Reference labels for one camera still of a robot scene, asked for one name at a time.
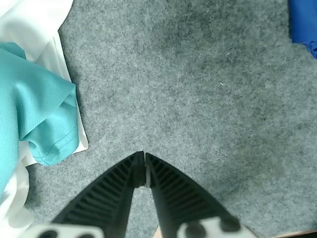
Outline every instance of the teal shirt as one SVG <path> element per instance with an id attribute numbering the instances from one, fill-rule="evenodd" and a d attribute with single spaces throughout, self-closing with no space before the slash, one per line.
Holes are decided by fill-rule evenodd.
<path id="1" fill-rule="evenodd" d="M 76 88 L 0 43 L 0 197 L 18 162 L 19 141 L 35 160 L 54 165 L 78 146 Z"/>

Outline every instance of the white cloth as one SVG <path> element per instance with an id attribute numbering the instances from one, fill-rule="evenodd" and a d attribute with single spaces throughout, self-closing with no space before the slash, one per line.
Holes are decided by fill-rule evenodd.
<path id="1" fill-rule="evenodd" d="M 69 13 L 73 0 L 1 0 L 0 41 L 15 42 L 29 61 L 37 63 L 70 81 L 58 29 Z M 88 141 L 78 111 L 79 146 Z M 27 142 L 19 143 L 19 162 L 0 200 L 0 237 L 16 238 L 33 221 L 24 207 L 29 191 L 26 166 L 36 163 Z"/>

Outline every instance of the blue object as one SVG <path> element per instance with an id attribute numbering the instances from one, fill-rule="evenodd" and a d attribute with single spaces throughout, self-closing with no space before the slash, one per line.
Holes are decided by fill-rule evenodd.
<path id="1" fill-rule="evenodd" d="M 19 141 L 36 161 L 54 165 L 78 146 L 75 85 L 0 43 L 0 197 L 18 162 Z"/>
<path id="2" fill-rule="evenodd" d="M 307 46 L 317 59 L 317 0 L 289 0 L 293 43 Z"/>

